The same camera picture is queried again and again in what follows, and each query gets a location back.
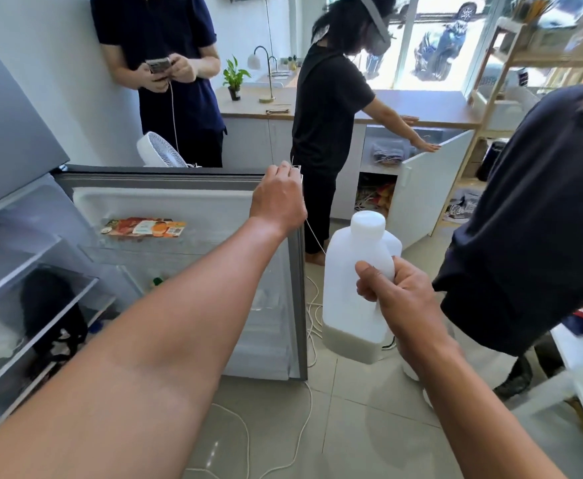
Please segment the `person's right hand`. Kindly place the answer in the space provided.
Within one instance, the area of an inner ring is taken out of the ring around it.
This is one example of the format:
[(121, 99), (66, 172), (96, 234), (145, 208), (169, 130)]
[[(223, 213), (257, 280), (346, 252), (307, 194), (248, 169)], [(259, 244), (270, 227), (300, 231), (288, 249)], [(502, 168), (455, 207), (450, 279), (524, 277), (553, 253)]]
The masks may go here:
[(407, 260), (393, 257), (395, 275), (391, 297), (378, 303), (384, 320), (397, 339), (402, 357), (416, 371), (429, 362), (463, 356), (446, 327), (431, 281)]

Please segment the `white storage box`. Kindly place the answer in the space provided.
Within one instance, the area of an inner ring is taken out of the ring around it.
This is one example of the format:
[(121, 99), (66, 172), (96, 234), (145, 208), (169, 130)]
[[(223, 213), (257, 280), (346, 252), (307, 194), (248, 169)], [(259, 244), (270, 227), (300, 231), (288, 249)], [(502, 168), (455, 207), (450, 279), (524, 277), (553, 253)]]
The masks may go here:
[(474, 90), (471, 97), (473, 113), (482, 120), (486, 131), (515, 131), (526, 114), (541, 100), (527, 87), (508, 87), (503, 99), (495, 100), (491, 116), (486, 119), (490, 96), (486, 97), (479, 90)]

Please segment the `grey head-mounted headset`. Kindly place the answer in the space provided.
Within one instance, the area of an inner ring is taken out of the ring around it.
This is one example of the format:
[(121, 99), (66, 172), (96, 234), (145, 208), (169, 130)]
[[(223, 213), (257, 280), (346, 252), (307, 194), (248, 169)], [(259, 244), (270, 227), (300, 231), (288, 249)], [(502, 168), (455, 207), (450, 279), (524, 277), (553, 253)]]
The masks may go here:
[(391, 47), (389, 23), (396, 0), (358, 0), (371, 19), (364, 36), (364, 47), (368, 54), (380, 57)]

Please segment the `white gooseneck lamp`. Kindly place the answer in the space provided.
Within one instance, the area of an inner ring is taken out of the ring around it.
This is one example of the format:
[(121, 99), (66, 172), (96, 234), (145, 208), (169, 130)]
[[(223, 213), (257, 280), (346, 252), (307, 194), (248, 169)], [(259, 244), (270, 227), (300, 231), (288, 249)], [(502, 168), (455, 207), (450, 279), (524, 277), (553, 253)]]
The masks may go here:
[(269, 88), (269, 94), (259, 96), (258, 102), (260, 104), (271, 104), (275, 101), (275, 96), (273, 95), (273, 81), (272, 81), (272, 72), (271, 72), (271, 64), (270, 64), (270, 54), (268, 50), (263, 45), (258, 45), (255, 47), (253, 53), (248, 56), (247, 59), (247, 67), (251, 72), (259, 72), (261, 71), (261, 59), (257, 54), (259, 50), (264, 51), (266, 57), (266, 80)]

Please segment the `white counter cabinet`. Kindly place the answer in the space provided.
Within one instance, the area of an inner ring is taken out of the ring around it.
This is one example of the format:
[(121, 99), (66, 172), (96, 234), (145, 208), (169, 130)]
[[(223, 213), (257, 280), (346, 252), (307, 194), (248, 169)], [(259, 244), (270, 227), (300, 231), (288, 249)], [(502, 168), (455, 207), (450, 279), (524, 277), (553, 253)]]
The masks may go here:
[[(295, 114), (296, 89), (278, 88), (275, 101), (260, 104), (264, 88), (243, 85), (241, 99), (232, 101), (227, 88), (216, 91), (218, 104), (228, 134), (223, 139), (222, 167), (231, 170), (265, 170), (289, 160)], [(478, 119), (461, 92), (434, 90), (378, 90), (375, 95), (399, 115), (418, 118), (413, 128), (476, 130)], [(397, 182), (400, 165), (394, 168), (375, 165), (370, 160), (370, 146), (378, 140), (397, 140), (363, 112), (355, 116), (348, 159), (337, 176), (337, 186), (330, 216), (350, 220), (359, 187), (360, 172), (384, 174)]]

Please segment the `black shoe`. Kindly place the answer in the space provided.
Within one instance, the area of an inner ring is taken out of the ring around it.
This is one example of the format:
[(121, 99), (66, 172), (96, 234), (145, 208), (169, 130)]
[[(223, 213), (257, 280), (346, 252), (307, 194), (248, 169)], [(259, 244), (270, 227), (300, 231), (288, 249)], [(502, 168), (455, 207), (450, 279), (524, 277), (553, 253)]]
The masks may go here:
[(503, 402), (524, 393), (529, 389), (533, 380), (533, 370), (526, 356), (521, 356), (515, 362), (505, 381), (495, 387), (495, 395)]

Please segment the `printed bag on floor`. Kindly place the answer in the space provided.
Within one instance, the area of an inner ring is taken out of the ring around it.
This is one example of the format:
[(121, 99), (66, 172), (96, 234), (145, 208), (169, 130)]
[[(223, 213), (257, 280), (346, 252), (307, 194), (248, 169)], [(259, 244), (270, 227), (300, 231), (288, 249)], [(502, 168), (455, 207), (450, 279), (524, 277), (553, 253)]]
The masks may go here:
[(467, 223), (473, 215), (483, 192), (479, 188), (465, 187), (456, 189), (445, 209), (443, 221), (457, 225)]

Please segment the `potted green plant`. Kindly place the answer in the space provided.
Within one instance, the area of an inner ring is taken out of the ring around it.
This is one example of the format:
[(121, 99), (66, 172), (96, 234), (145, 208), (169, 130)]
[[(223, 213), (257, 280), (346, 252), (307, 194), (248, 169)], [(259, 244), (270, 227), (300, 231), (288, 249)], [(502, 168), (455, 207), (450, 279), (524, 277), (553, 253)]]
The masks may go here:
[(232, 101), (241, 99), (240, 89), (244, 79), (251, 79), (252, 75), (244, 68), (240, 68), (238, 60), (232, 56), (226, 61), (226, 67), (223, 69), (223, 86), (228, 88)]

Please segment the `sink faucet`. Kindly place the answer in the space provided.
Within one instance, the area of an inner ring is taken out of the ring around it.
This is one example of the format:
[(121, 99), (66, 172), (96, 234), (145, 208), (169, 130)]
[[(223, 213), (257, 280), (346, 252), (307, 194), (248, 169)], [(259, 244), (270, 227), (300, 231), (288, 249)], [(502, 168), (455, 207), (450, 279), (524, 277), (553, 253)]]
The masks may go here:
[(271, 69), (271, 76), (274, 79), (287, 79), (293, 72), (289, 70), (287, 63), (284, 63), (284, 61), (280, 62), (280, 60), (273, 55), (269, 57), (268, 62)]

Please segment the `grey fridge door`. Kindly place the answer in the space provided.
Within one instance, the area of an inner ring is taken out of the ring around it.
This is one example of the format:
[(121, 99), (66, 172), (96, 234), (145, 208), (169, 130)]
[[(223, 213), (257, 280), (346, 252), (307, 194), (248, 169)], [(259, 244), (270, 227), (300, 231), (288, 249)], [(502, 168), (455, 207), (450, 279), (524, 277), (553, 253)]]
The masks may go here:
[[(68, 166), (55, 182), (86, 225), (79, 249), (115, 267), (132, 286), (124, 302), (156, 290), (152, 279), (184, 278), (177, 294), (201, 299), (201, 312), (238, 308), (244, 324), (223, 373), (268, 380), (308, 379), (303, 226), (282, 241), (249, 221), (265, 171), (213, 168)], [(115, 239), (111, 219), (186, 222), (177, 239)]]

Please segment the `white fan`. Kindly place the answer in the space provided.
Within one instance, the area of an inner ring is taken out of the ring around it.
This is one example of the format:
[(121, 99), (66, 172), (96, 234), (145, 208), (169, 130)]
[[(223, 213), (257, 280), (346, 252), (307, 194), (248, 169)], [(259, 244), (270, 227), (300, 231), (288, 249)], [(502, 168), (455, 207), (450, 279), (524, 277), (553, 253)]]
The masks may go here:
[(180, 156), (175, 148), (157, 133), (147, 132), (136, 143), (144, 167), (189, 168), (192, 167)]

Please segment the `black bag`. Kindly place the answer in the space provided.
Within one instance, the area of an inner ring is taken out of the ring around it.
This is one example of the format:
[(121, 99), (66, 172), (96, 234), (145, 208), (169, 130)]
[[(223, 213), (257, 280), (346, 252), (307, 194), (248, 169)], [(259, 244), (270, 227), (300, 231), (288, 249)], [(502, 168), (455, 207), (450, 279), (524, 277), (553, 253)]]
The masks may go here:
[(54, 363), (68, 362), (88, 335), (88, 326), (68, 280), (38, 268), (23, 281), (20, 294), (24, 332), (37, 357)]

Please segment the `colourful snack packets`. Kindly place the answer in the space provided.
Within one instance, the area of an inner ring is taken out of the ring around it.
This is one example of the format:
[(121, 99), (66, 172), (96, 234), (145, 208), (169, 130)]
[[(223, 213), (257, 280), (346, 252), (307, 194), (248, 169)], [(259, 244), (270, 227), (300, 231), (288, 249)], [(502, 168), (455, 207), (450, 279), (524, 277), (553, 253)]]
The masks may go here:
[(395, 183), (359, 186), (354, 211), (375, 211), (388, 218), (394, 190)]

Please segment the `person's left hand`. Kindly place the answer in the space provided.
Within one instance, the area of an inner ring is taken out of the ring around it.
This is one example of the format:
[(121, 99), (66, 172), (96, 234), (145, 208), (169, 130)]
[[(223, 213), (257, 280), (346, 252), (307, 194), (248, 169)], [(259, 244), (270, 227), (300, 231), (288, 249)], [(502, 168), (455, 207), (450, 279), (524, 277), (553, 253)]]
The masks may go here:
[(249, 221), (282, 241), (307, 219), (303, 185), (292, 181), (265, 182), (265, 174), (252, 194)]

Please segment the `white plastic milk jug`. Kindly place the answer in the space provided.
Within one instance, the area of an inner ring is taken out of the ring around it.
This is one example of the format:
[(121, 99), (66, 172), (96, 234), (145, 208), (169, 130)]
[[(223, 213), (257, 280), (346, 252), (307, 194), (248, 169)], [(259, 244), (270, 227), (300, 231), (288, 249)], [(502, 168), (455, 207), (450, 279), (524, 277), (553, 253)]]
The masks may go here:
[(355, 265), (364, 261), (393, 280), (393, 257), (401, 252), (402, 243), (375, 211), (355, 213), (350, 226), (334, 233), (325, 256), (321, 333), (331, 352), (366, 365), (380, 359), (389, 327), (379, 305), (357, 293)]

